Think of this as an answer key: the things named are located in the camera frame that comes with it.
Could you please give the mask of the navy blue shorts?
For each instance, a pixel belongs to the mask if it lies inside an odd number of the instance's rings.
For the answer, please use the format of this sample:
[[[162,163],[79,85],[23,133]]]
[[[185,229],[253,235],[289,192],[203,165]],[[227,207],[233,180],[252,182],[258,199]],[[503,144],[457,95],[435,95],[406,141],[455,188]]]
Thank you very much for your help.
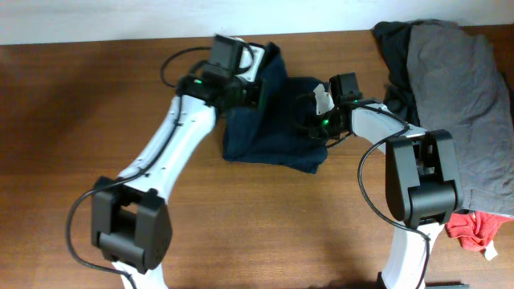
[[[293,120],[304,123],[316,105],[298,96],[322,84],[314,77],[289,77],[280,47],[265,46],[267,57],[258,77],[266,83],[264,109],[234,108],[226,112],[222,157],[226,161],[283,165],[315,174],[326,160],[325,140],[313,140]]]

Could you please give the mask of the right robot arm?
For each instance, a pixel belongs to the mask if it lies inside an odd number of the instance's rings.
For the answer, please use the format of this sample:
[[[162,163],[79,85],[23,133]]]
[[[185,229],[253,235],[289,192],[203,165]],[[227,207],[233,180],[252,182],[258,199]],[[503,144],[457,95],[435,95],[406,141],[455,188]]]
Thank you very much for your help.
[[[403,120],[378,100],[366,100],[353,73],[335,75],[328,84],[297,96],[315,106],[296,127],[314,140],[342,142],[358,136],[371,143],[357,168],[357,182],[370,209],[394,227],[390,254],[378,273],[378,288],[424,288],[433,246],[454,212],[463,191],[451,134],[428,131]],[[385,155],[386,217],[366,192],[363,171],[369,155]]]

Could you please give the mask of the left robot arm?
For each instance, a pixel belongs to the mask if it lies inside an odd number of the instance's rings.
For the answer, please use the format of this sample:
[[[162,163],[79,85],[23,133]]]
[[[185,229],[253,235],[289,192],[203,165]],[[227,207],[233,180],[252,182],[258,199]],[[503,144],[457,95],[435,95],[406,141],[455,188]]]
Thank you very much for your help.
[[[220,113],[263,105],[265,46],[215,35],[207,51],[208,59],[173,85],[167,115],[142,152],[92,191],[92,245],[126,288],[165,287],[162,260],[173,236],[168,200],[177,178]]]

